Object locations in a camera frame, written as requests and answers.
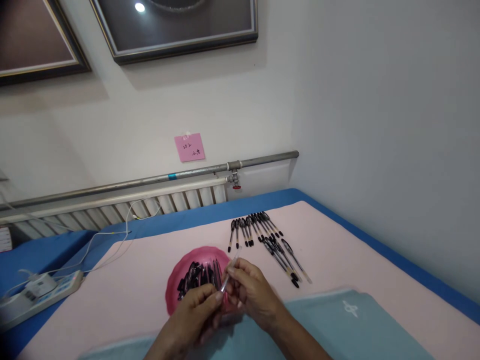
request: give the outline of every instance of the white cable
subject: white cable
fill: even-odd
[[[132,211],[132,207],[136,204],[136,203],[139,203],[143,200],[146,200],[146,199],[149,199],[148,197],[146,198],[143,198],[143,199],[140,199],[140,200],[137,200],[137,201],[134,201],[131,205],[130,205],[130,208],[128,209],[128,212],[126,214],[126,218],[125,218],[125,237],[122,239],[122,241],[120,242],[120,245],[118,246],[118,248],[116,249],[116,251],[106,260],[104,260],[99,266],[97,266],[96,268],[93,268],[93,269],[90,269],[90,270],[87,270],[87,271],[84,271],[84,273],[91,273],[92,271],[95,271],[95,270],[98,270],[100,268],[103,268],[105,265],[108,265],[112,262],[114,262],[115,260],[117,260],[118,258],[120,258],[123,254],[125,254],[126,251],[124,251],[119,257],[113,259],[112,261],[110,261],[109,263],[106,263],[107,261],[109,261],[111,258],[113,258],[120,250],[120,248],[122,247],[124,241],[127,239],[127,237],[129,236],[128,232],[129,232],[129,215],[130,215],[130,212]]]
[[[42,222],[42,223],[49,224],[49,225],[53,225],[53,226],[56,226],[56,227],[59,227],[59,228],[62,228],[62,229],[65,229],[65,230],[68,230],[68,231],[71,231],[71,232],[74,232],[74,231],[75,231],[75,230],[72,229],[71,227],[63,226],[63,225],[60,225],[60,224],[58,224],[58,223],[56,223],[56,222],[53,222],[53,221],[43,220],[43,219],[41,219],[41,218],[39,218],[39,217],[36,217],[36,216],[32,215],[32,214],[29,213],[29,212],[25,212],[25,211],[22,211],[22,210],[20,210],[20,209],[17,209],[17,208],[15,208],[15,207],[13,207],[13,206],[10,205],[10,203],[7,201],[7,199],[6,199],[5,196],[4,196],[4,193],[3,193],[1,190],[0,190],[0,196],[1,196],[2,202],[3,202],[7,207],[9,207],[9,208],[12,209],[12,210],[18,211],[19,213],[21,213],[21,214],[23,214],[23,215],[26,215],[26,216],[34,219],[34,220],[38,220],[38,221],[40,221],[40,222]]]
[[[27,269],[20,269],[20,270],[18,270],[18,272],[19,273],[27,273],[29,280],[30,280],[30,277],[35,275],[33,272],[31,272],[30,270],[27,270]]]
[[[16,288],[19,288],[21,287],[22,285],[25,285],[26,283],[28,283],[30,280],[27,280],[27,281],[24,281],[18,285],[15,285],[14,287],[8,289],[6,292],[5,292],[5,295],[3,295],[3,298],[7,298],[9,296],[9,293],[12,291],[12,290],[15,290]]]
[[[128,212],[127,212],[126,217],[125,217],[125,231],[119,231],[119,232],[97,232],[95,235],[93,235],[93,236],[91,237],[90,241],[88,242],[88,246],[87,246],[87,248],[86,248],[86,252],[85,252],[85,254],[83,255],[83,257],[81,258],[81,260],[80,260],[78,263],[76,263],[75,265],[70,265],[70,266],[66,266],[66,267],[61,267],[61,268],[56,269],[56,270],[47,271],[47,272],[44,272],[44,273],[40,274],[39,276],[41,276],[41,275],[43,275],[43,274],[56,273],[56,272],[58,272],[58,271],[60,271],[60,270],[71,269],[71,268],[74,268],[74,267],[77,267],[77,266],[81,265],[81,264],[83,263],[83,261],[85,260],[85,258],[87,257],[87,254],[88,254],[89,251],[90,251],[90,246],[92,245],[93,239],[94,239],[95,236],[97,236],[97,235],[125,234],[125,237],[121,240],[120,245],[118,246],[118,248],[116,249],[116,251],[115,251],[108,259],[104,260],[99,266],[97,266],[97,267],[95,267],[95,268],[93,268],[93,269],[84,271],[83,273],[84,273],[84,274],[86,274],[86,273],[91,273],[91,272],[93,272],[93,271],[95,271],[95,270],[98,270],[98,269],[100,269],[100,268],[103,268],[104,266],[106,266],[106,265],[114,262],[115,260],[119,259],[121,256],[123,256],[123,254],[125,254],[125,253],[128,251],[128,249],[129,249],[130,246],[132,245],[133,241],[132,241],[130,244],[128,244],[128,247],[126,248],[126,250],[125,250],[120,256],[118,256],[118,257],[114,258],[112,261],[108,262],[111,258],[113,258],[113,257],[119,252],[119,250],[120,250],[120,248],[122,247],[124,241],[127,239],[128,235],[129,235],[129,215],[130,215],[130,212],[132,211],[133,206],[134,206],[136,203],[139,203],[139,202],[141,202],[141,201],[143,201],[143,200],[146,200],[146,199],[149,199],[149,197],[145,197],[145,198],[143,198],[143,199],[134,201],[134,202],[130,205],[130,208],[128,209]],[[161,208],[161,207],[160,207],[160,204],[158,204],[158,210],[156,211],[155,215],[152,215],[152,216],[149,216],[149,217],[145,217],[145,218],[143,218],[143,219],[140,219],[140,218],[137,217],[137,219],[139,219],[139,220],[145,220],[145,219],[148,219],[148,218],[152,218],[152,217],[154,217],[154,216],[156,216],[156,215],[158,214],[158,212],[160,211],[160,208]],[[20,269],[20,270],[23,271],[23,272],[27,272],[27,273],[29,273],[29,274],[31,274],[31,275],[34,275],[34,274],[33,274],[31,271],[29,271],[29,270],[26,270],[26,269]],[[68,275],[65,275],[65,276],[55,276],[54,278],[55,278],[55,279],[56,279],[56,278],[64,278],[64,277],[66,277],[66,276],[68,276]],[[24,284],[26,284],[26,283],[28,283],[28,282],[29,282],[29,281],[27,280],[27,281],[25,281],[25,282],[22,282],[21,284],[18,284],[18,285],[16,285],[16,286],[12,287],[11,289],[9,289],[9,290],[5,293],[4,297],[6,297],[6,296],[8,295],[8,293],[11,292],[12,290],[14,290],[14,289],[16,289],[16,288],[18,288],[18,287],[20,287],[20,286],[22,286],[22,285],[24,285]]]
[[[158,210],[157,210],[156,213],[154,213],[152,216],[147,216],[147,217],[143,217],[143,218],[142,218],[142,217],[138,217],[137,215],[134,214],[134,215],[132,215],[132,217],[133,217],[134,219],[137,219],[137,220],[146,220],[146,219],[150,219],[150,218],[153,218],[153,217],[157,216],[157,214],[159,213],[159,211],[160,211],[160,209],[162,208],[162,206],[160,205],[160,203],[159,203],[158,201],[156,201],[156,203],[158,204]]]

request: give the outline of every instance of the pink tablecloth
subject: pink tablecloth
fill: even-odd
[[[258,241],[244,248],[242,257],[261,268],[282,299],[353,288],[372,295],[436,359],[479,359],[480,326],[342,226],[303,201],[268,214],[313,280],[297,289]],[[165,289],[175,264],[200,246],[226,251],[230,222],[126,241],[118,254],[128,250],[92,272],[18,358],[75,359],[102,344],[158,332],[168,319]]]

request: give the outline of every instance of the wall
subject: wall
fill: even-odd
[[[479,19],[475,0],[310,1],[291,185],[480,303]]]
[[[0,89],[8,200],[291,150],[302,12],[272,3],[260,1],[256,44],[120,67],[89,2],[61,1],[93,73]],[[206,160],[180,163],[173,138],[187,131]]]

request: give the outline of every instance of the picture frame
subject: picture frame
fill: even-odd
[[[90,0],[113,60],[130,64],[254,43],[257,0]]]
[[[4,0],[0,12],[0,86],[91,71],[57,0]]]

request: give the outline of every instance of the radiator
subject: radiator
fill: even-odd
[[[68,230],[36,218],[68,227],[72,230],[99,231],[109,225],[125,222],[133,202],[128,221],[132,215],[144,219],[162,216],[188,209],[196,209],[227,201],[226,177],[188,182],[161,187],[143,186],[128,191],[108,193],[102,198],[87,196],[75,201],[56,201],[31,208],[0,212],[0,225],[10,225],[20,230],[28,239],[38,239],[66,233]]]

